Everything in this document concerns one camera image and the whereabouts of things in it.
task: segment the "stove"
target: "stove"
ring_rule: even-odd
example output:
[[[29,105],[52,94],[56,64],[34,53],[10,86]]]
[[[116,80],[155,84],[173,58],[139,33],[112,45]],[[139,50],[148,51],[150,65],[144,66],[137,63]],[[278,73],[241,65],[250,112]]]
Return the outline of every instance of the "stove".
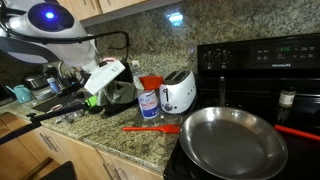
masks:
[[[198,46],[195,109],[220,105],[219,79],[225,77],[229,107],[320,135],[320,34]],[[291,108],[279,106],[280,92],[294,85]],[[284,169],[271,179],[320,178],[320,142],[281,132],[288,147]],[[180,142],[164,171],[166,180],[220,179],[197,166]]]

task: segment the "spatula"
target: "spatula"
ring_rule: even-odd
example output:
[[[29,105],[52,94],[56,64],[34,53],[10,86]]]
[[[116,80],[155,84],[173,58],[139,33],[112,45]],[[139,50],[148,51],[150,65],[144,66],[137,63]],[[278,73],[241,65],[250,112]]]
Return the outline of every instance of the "spatula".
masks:
[[[157,127],[123,127],[124,131],[161,131],[168,134],[179,134],[179,124],[166,124]]]

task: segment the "can label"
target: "can label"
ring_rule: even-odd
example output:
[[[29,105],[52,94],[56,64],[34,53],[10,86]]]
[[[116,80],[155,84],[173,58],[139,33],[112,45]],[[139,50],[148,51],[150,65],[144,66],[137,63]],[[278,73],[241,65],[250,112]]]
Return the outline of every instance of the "can label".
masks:
[[[159,115],[158,98],[154,90],[145,92],[138,97],[142,116],[152,119]]]

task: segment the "granite countertop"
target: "granite countertop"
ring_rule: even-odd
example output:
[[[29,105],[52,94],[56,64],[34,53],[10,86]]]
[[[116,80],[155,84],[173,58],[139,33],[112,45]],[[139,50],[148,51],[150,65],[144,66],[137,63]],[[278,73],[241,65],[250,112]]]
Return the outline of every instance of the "granite countertop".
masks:
[[[26,114],[42,112],[31,109],[31,102],[19,104],[14,101],[0,107],[0,114],[10,112],[27,119]],[[55,118],[42,121],[46,128],[95,145],[106,152],[120,156],[150,170],[162,174],[178,140],[177,134],[164,134],[158,131],[122,131],[124,126],[158,126],[168,123],[181,123],[182,116],[160,114],[152,120],[144,120],[138,105],[122,113],[104,117],[103,112],[91,115],[88,112],[77,117],[73,124],[66,121],[55,124]]]

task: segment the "green object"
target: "green object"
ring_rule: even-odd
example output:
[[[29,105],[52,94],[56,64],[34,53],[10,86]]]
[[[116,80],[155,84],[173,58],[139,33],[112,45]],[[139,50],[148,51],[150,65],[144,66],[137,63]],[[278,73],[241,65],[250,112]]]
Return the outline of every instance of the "green object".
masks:
[[[86,100],[86,103],[87,103],[88,106],[90,106],[90,107],[97,106],[97,96],[96,96],[96,95],[91,96],[90,98],[88,98],[88,99]]]

